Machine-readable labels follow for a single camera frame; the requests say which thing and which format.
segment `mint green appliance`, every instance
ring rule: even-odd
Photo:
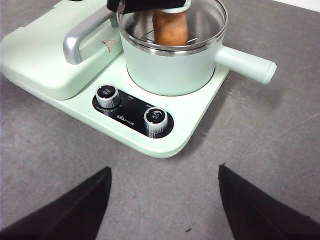
[[[215,21],[217,32],[192,31],[189,45],[165,47],[153,43],[152,29],[139,31],[150,26],[149,11],[135,17],[138,23],[131,21],[136,13],[115,14],[105,0],[62,0],[3,39],[1,70],[119,142],[169,158],[186,145],[230,69],[263,84],[276,69],[222,45],[228,14],[220,1],[191,1],[190,30],[201,24],[192,22],[199,9],[211,13],[205,20]]]

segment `appliance base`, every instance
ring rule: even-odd
[[[132,81],[127,72],[126,60],[121,53],[76,96],[67,100],[50,98],[19,79],[9,80],[117,141],[145,155],[165,159],[176,155],[187,144],[228,73],[229,69],[218,65],[211,80],[198,91],[183,96],[161,96],[143,90]],[[150,138],[98,112],[93,107],[92,100],[96,89],[103,84],[113,84],[131,96],[166,110],[174,120],[174,127],[170,134],[162,138]]]

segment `control panel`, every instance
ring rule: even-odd
[[[112,84],[97,88],[92,105],[98,112],[149,138],[163,138],[174,128],[174,119],[170,113],[121,91]]]

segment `silver handle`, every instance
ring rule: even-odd
[[[67,33],[63,41],[63,53],[68,63],[77,65],[82,62],[79,50],[80,43],[108,19],[110,19],[112,27],[118,27],[116,14],[104,6]]]

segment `bread roll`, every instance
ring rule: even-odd
[[[166,13],[159,9],[152,18],[155,44],[164,46],[184,46],[188,41],[188,27],[183,12]]]

